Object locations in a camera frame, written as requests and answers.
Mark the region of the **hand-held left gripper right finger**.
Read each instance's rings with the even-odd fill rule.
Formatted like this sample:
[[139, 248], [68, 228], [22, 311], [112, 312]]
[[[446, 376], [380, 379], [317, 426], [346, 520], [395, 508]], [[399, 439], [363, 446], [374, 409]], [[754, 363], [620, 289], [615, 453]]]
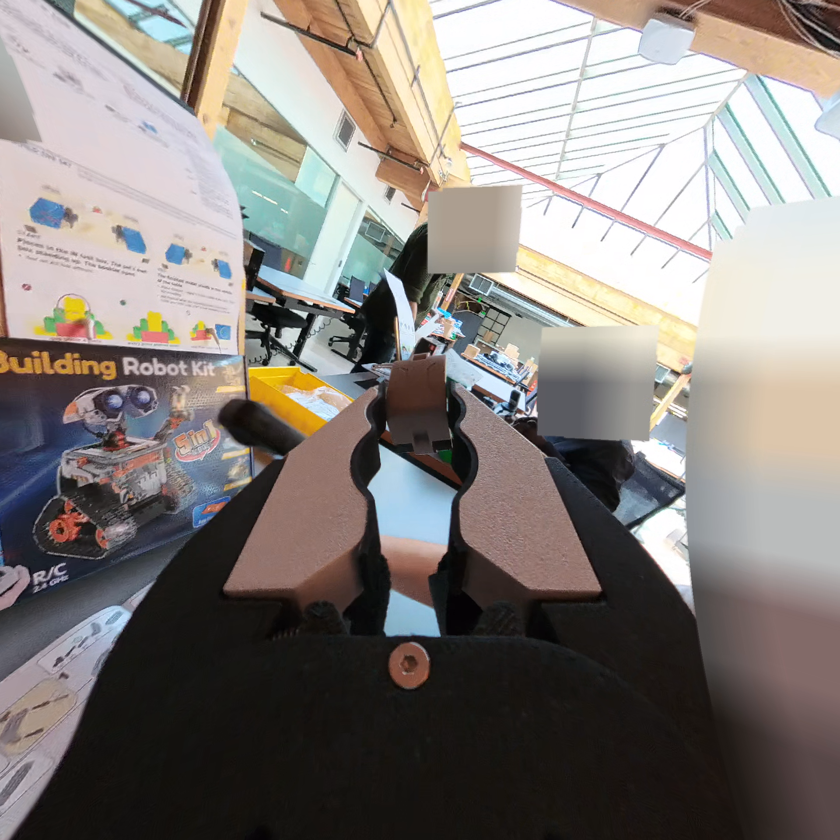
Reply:
[[588, 603], [602, 586], [543, 452], [462, 385], [449, 388], [461, 479], [448, 540], [448, 635], [498, 602], [525, 624], [543, 603]]

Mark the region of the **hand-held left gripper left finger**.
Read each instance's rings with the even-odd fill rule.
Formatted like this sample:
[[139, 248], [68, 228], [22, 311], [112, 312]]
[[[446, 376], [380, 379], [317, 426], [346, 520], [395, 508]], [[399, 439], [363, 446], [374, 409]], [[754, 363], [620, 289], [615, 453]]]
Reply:
[[369, 484], [381, 467], [385, 388], [372, 387], [293, 449], [224, 593], [298, 613], [329, 602], [352, 634], [383, 634], [387, 562]]

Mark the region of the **black connector pin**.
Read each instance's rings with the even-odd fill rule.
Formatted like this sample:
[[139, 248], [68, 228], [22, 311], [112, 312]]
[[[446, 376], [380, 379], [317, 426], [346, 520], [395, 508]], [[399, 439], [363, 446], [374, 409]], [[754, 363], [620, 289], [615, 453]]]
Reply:
[[307, 439], [261, 403], [249, 399], [228, 401], [217, 420], [238, 443], [274, 457], [287, 456]]

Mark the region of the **grey curved building panel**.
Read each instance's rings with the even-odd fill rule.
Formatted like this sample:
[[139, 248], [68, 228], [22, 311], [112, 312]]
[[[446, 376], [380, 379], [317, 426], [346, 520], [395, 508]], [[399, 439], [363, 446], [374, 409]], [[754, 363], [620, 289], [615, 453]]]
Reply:
[[435, 455], [452, 448], [446, 359], [413, 357], [392, 363], [386, 386], [386, 423], [399, 452]]

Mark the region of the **person's right forearm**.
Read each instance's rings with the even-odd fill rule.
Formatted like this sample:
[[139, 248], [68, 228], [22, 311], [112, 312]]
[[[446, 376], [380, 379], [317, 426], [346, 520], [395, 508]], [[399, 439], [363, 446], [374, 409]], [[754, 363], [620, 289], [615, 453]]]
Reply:
[[380, 542], [392, 588], [416, 602], [434, 607], [428, 579], [437, 572], [448, 550], [447, 545], [389, 535], [381, 535]]

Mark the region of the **grey desk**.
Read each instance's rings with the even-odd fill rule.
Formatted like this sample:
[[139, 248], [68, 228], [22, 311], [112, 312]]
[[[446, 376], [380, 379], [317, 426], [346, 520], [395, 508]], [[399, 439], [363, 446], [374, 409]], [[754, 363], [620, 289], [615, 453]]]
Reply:
[[[410, 465], [383, 444], [381, 469], [370, 484], [382, 536], [445, 544], [455, 489]], [[123, 604], [154, 582], [189, 536], [116, 563], [77, 581], [58, 584], [4, 608], [1, 678], [5, 679], [75, 625], [107, 606]]]

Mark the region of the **yellow parts bin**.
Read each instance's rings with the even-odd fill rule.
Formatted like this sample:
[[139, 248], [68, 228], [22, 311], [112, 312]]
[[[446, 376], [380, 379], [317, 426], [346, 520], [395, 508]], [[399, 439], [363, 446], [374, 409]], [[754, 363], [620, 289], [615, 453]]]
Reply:
[[353, 399], [297, 366], [248, 369], [250, 398], [309, 437], [349, 406]]

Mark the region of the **blue robot kit box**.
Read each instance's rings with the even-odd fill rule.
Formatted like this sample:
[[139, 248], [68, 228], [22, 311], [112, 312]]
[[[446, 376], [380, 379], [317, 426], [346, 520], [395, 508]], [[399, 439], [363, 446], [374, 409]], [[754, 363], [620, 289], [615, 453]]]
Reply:
[[3, 339], [2, 609], [208, 523], [251, 480], [239, 355]]

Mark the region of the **black office chair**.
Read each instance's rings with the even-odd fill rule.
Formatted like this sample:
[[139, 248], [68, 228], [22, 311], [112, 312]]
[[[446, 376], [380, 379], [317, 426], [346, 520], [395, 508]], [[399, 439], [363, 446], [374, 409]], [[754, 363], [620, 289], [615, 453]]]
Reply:
[[[309, 313], [303, 317], [297, 311], [288, 308], [283, 308], [277, 304], [269, 304], [264, 302], [252, 301], [250, 315], [260, 324], [261, 330], [247, 330], [245, 337], [247, 340], [259, 340], [260, 346], [264, 351], [264, 357], [259, 364], [268, 367], [275, 354], [284, 355], [294, 365], [305, 369], [311, 373], [316, 373], [317, 369], [300, 358], [306, 341], [308, 340], [314, 322], [319, 315], [317, 311]], [[294, 348], [291, 350], [280, 342], [280, 333], [284, 329], [298, 330], [299, 335]]]

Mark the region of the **white standing paper sheet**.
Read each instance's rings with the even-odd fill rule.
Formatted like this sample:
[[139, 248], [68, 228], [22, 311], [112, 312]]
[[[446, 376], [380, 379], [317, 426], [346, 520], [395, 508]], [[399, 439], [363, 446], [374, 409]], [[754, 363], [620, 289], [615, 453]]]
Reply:
[[391, 293], [394, 307], [395, 361], [409, 361], [417, 344], [415, 332], [416, 315], [411, 310], [403, 282], [389, 271], [381, 273], [382, 281]]

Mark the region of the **white instruction booklet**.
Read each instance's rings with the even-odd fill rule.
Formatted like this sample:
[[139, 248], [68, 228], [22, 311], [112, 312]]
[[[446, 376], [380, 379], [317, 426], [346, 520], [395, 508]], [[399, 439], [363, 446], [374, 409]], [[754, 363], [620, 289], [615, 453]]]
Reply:
[[2, 681], [2, 838], [14, 834], [62, 761], [102, 667], [151, 587], [96, 612]]

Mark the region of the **red pipe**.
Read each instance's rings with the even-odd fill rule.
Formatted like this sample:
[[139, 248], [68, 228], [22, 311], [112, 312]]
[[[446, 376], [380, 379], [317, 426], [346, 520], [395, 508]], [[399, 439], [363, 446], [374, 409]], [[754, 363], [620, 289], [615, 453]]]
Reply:
[[562, 198], [563, 200], [579, 205], [582, 209], [592, 211], [595, 214], [599, 214], [604, 218], [608, 219], [609, 221], [612, 221], [616, 224], [620, 224], [625, 228], [632, 229], [633, 231], [639, 233], [640, 235], [646, 238], [652, 238], [660, 243], [677, 249], [679, 252], [687, 253], [691, 256], [705, 260], [706, 262], [711, 261], [712, 252], [708, 248], [702, 248], [699, 245], [696, 245], [684, 238], [680, 238], [667, 231], [664, 231], [659, 227], [648, 224], [635, 217], [629, 216], [623, 211], [600, 203], [595, 199], [591, 198], [590, 196], [583, 195], [582, 193], [576, 192], [574, 190], [571, 190], [570, 188], [553, 182], [548, 178], [545, 178], [541, 175], [537, 175], [529, 170], [523, 169], [517, 164], [510, 163], [509, 161], [504, 161], [501, 158], [495, 156], [494, 154], [490, 154], [489, 152], [480, 150], [473, 145], [465, 143], [464, 141], [460, 142], [459, 147], [462, 151], [466, 152], [467, 154], [477, 156], [483, 161], [495, 165], [497, 168], [500, 168], [506, 172], [512, 173], [520, 177], [521, 179], [524, 179], [527, 182], [536, 184], [541, 188], [548, 189], [552, 194]]

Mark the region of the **white printed instruction sheet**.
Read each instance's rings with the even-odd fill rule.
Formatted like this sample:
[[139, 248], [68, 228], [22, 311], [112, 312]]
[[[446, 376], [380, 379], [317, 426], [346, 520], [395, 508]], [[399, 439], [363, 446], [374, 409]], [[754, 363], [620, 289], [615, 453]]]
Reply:
[[38, 138], [2, 140], [2, 336], [236, 354], [233, 185], [170, 92], [49, 2], [2, 2]]

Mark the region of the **skylight window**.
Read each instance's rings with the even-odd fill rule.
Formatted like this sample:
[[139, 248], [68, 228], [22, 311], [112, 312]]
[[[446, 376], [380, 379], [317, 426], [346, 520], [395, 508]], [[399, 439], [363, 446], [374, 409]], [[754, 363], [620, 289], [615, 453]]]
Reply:
[[838, 141], [815, 93], [694, 45], [639, 53], [618, 2], [431, 2], [473, 185], [521, 185], [521, 243], [697, 320], [708, 260], [550, 189], [569, 189], [697, 249], [749, 212], [838, 195]]

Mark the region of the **white ceiling sensor box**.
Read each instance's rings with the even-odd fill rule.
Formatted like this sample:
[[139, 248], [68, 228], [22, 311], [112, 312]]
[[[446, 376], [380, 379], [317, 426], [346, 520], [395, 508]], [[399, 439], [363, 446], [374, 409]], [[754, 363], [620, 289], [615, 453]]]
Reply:
[[646, 61], [672, 67], [690, 51], [695, 33], [693, 18], [656, 12], [641, 32], [637, 53]]

